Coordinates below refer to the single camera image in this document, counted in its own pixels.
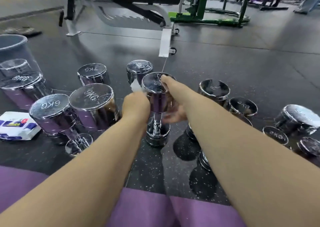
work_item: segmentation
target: green gym machine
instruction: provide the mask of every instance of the green gym machine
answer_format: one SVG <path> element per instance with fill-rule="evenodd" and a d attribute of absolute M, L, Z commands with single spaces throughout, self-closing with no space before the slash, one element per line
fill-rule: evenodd
<path fill-rule="evenodd" d="M 217 24 L 219 26 L 242 27 L 242 24 L 248 23 L 250 17 L 245 15 L 247 4 L 249 0 L 243 0 L 240 12 L 226 10 L 228 0 L 224 0 L 223 8 L 206 8 L 207 0 L 187 0 L 190 2 L 190 7 L 186 9 L 188 12 L 182 13 L 182 4 L 184 0 L 180 0 L 179 11 L 169 12 L 171 21 L 175 23 L 204 23 Z M 203 19 L 205 12 L 212 12 L 217 14 L 226 14 L 234 16 L 230 19 Z"/>

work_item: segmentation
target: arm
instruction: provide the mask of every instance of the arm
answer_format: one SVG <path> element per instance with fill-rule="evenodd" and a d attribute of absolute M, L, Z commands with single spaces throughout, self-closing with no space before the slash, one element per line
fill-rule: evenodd
<path fill-rule="evenodd" d="M 149 113 L 150 104 L 143 93 L 126 96 L 122 119 L 5 210 L 0 215 L 0 226 L 103 226 L 146 131 Z"/>
<path fill-rule="evenodd" d="M 214 101 L 163 77 L 248 227 L 319 226 L 320 169 Z"/>

